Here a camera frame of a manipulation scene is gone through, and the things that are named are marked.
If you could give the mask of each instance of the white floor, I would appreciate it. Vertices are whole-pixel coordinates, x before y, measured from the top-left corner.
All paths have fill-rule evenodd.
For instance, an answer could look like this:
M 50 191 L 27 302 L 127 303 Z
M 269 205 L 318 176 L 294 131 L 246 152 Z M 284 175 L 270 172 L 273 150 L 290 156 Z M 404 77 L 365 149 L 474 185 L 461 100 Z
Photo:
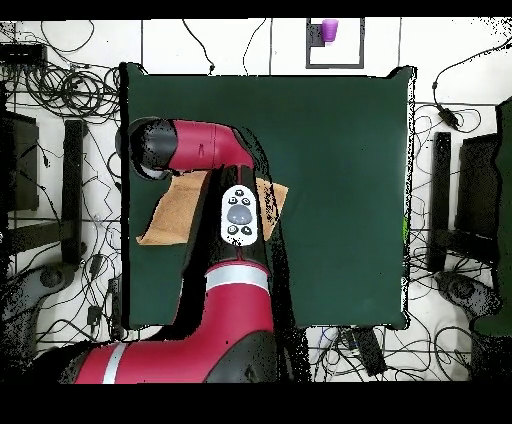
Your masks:
M 263 22 L 259 19 L 234 20 L 188 20 L 188 25 L 194 34 L 204 43 L 210 59 L 215 63 L 213 74 L 244 75 L 244 61 L 247 43 L 254 30 Z M 106 67 L 117 66 L 121 61 L 142 63 L 149 73 L 207 73 L 209 64 L 204 58 L 199 44 L 188 34 L 181 20 L 151 20 L 151 21 L 94 21 L 95 32 L 90 41 L 74 53 L 61 53 L 62 56 L 75 62 L 91 63 Z M 481 20 L 478 18 L 367 18 L 365 39 L 365 68 L 363 70 L 306 70 L 304 66 L 305 52 L 305 19 L 267 18 L 260 30 L 254 35 L 250 48 L 245 57 L 245 68 L 251 75 L 371 75 L 387 76 L 397 65 L 412 65 L 418 67 L 416 81 L 417 107 L 426 104 L 418 110 L 417 133 L 415 152 L 418 152 L 420 143 L 424 143 L 413 173 L 413 187 L 428 182 L 429 175 L 422 170 L 430 169 L 429 143 L 432 141 L 434 131 L 449 131 L 444 125 L 436 126 L 430 134 L 423 131 L 429 127 L 429 116 L 433 124 L 439 119 L 436 110 L 428 103 L 433 101 L 432 82 L 436 75 L 445 67 L 469 57 L 486 48 L 494 47 L 505 41 L 512 32 L 511 24 L 494 18 Z M 21 22 L 17 24 L 16 38 L 19 41 L 34 40 L 41 37 L 40 22 Z M 44 31 L 49 41 L 62 51 L 75 49 L 84 43 L 91 31 L 88 21 L 45 22 Z M 67 66 L 53 51 L 49 51 L 48 59 L 59 65 Z M 98 75 L 104 75 L 105 69 L 93 68 Z M 445 72 L 439 80 L 437 98 L 439 102 L 449 103 L 453 110 L 477 109 L 482 117 L 481 125 L 469 136 L 493 133 L 496 131 L 496 116 L 494 106 L 512 96 L 512 54 L 509 50 L 494 52 L 475 59 Z M 46 188 L 46 192 L 53 202 L 54 208 L 60 213 L 62 189 L 62 140 L 64 126 L 61 118 L 52 116 L 49 112 L 38 107 L 28 94 L 16 95 L 16 105 L 9 104 L 11 110 L 37 118 L 40 128 L 41 147 L 50 160 L 50 167 L 43 165 L 40 157 L 38 169 L 39 184 Z M 464 128 L 470 130 L 476 126 L 477 114 L 474 111 L 464 111 Z M 95 244 L 96 234 L 99 234 L 100 243 L 105 237 L 109 222 L 94 223 L 93 217 L 99 221 L 116 220 L 120 216 L 120 194 L 113 184 L 104 159 L 114 152 L 114 134 L 116 123 L 109 121 L 101 125 L 91 125 L 91 136 L 86 138 L 85 152 L 87 163 L 84 165 L 84 182 L 91 180 L 84 187 L 85 205 L 83 210 L 83 239 L 92 247 Z M 460 133 L 452 131 L 452 171 L 458 169 L 458 149 L 463 140 Z M 119 160 L 112 160 L 112 168 L 119 173 Z M 453 175 L 452 186 L 457 183 L 457 175 Z M 422 214 L 428 212 L 428 184 L 415 190 L 413 194 L 413 219 L 411 228 L 422 228 Z M 455 189 L 452 196 L 452 220 L 456 207 Z M 40 193 L 40 207 L 36 212 L 18 212 L 16 225 L 30 225 L 38 222 L 47 222 L 54 219 L 49 202 Z M 114 222 L 108 229 L 108 237 L 113 247 L 120 246 L 119 224 Z M 420 247 L 421 241 L 416 240 L 412 248 Z M 20 271 L 31 261 L 35 254 L 43 249 L 24 252 L 13 257 L 13 272 Z M 102 293 L 105 293 L 107 280 L 114 273 L 119 273 L 121 261 L 116 251 L 106 243 L 102 248 L 105 255 L 111 254 L 113 260 L 108 269 L 93 283 L 93 290 L 98 302 L 102 303 Z M 32 265 L 43 264 L 49 260 L 58 260 L 59 247 L 52 248 L 40 254 Z M 457 258 L 449 258 L 447 267 L 453 266 Z M 479 278 L 490 284 L 488 272 Z M 422 274 L 416 272 L 412 278 Z M 38 331 L 44 333 L 52 323 L 59 319 L 73 319 L 73 323 L 80 329 L 89 332 L 86 326 L 87 306 L 94 303 L 91 293 L 88 302 L 82 292 L 80 278 L 65 291 L 49 297 L 41 312 Z M 446 380 L 446 376 L 439 370 L 434 359 L 433 345 L 428 343 L 427 330 L 433 337 L 441 328 L 450 325 L 467 328 L 467 321 L 461 310 L 454 308 L 436 293 L 435 282 L 430 278 L 423 278 L 419 282 L 411 283 L 409 288 L 409 310 L 416 319 L 412 320 L 408 330 L 393 332 L 378 328 L 376 333 L 385 350 L 388 365 L 407 371 L 396 372 L 390 370 L 385 374 L 387 380 L 412 380 L 418 377 L 426 380 Z M 130 339 L 146 337 L 158 328 L 153 327 L 141 331 L 141 334 L 132 334 Z M 334 330 L 327 330 L 326 337 L 330 337 Z M 316 327 L 308 330 L 311 346 L 311 361 L 315 361 L 319 345 L 328 344 L 326 337 L 322 336 L 322 328 Z M 76 329 L 65 323 L 53 327 L 53 332 L 43 337 L 40 350 L 48 349 L 53 345 L 63 345 L 72 339 L 78 341 L 84 338 Z M 98 339 L 108 338 L 105 322 L 100 327 Z M 446 331 L 440 336 L 438 344 L 447 351 L 458 350 L 469 352 L 471 342 L 468 337 L 457 331 Z M 347 362 L 336 361 L 336 353 L 329 359 L 336 365 L 337 373 L 350 371 L 353 368 Z M 455 380 L 464 380 L 466 370 L 456 363 L 442 356 L 445 372 Z M 349 359 L 352 364 L 361 370 L 356 359 Z M 363 380 L 369 379 L 364 371 L 360 373 Z M 331 381 L 348 380 L 359 381 L 359 376 L 353 372 L 334 377 Z M 324 371 L 321 369 L 317 380 L 324 380 Z

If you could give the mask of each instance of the dark green mat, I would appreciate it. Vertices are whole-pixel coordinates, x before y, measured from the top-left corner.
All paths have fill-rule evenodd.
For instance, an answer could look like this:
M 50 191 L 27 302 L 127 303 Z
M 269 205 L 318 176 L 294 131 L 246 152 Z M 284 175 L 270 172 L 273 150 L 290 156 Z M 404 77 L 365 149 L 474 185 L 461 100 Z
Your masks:
M 143 75 L 128 65 L 129 120 L 144 116 L 250 129 L 282 213 L 298 326 L 403 326 L 402 225 L 412 68 L 390 78 Z M 139 246 L 169 181 L 130 174 L 132 326 L 168 324 L 185 246 Z

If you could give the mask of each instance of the brown cardboard piece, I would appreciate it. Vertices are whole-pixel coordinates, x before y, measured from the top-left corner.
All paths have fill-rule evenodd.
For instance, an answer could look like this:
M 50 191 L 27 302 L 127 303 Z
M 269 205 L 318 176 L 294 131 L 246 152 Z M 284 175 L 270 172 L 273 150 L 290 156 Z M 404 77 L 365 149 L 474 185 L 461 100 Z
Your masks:
M 137 237 L 140 245 L 172 245 L 188 241 L 192 218 L 196 209 L 206 171 L 189 172 L 173 177 L 167 193 L 160 199 L 146 233 Z M 267 241 L 277 223 L 270 190 L 270 182 L 256 179 L 260 202 L 263 237 Z M 273 184 L 279 216 L 286 200 L 288 187 Z

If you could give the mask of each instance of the button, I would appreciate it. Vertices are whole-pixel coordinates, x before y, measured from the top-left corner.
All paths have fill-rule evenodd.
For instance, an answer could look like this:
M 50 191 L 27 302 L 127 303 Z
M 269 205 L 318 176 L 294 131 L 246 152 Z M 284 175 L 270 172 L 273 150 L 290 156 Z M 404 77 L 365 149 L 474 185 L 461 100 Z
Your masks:
M 228 211 L 228 221 L 236 225 L 247 225 L 252 221 L 249 208 L 242 205 L 231 206 Z

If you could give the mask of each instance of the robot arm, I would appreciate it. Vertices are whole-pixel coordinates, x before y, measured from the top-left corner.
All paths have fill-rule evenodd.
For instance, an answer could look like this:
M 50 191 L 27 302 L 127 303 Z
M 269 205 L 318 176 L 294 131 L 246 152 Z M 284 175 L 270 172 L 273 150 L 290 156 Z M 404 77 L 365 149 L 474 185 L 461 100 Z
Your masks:
M 76 383 L 275 381 L 269 271 L 253 161 L 240 134 L 219 124 L 145 118 L 128 135 L 132 165 L 144 178 L 209 170 L 180 305 L 158 337 L 97 347 L 68 374 Z M 118 153 L 121 142 L 118 136 Z

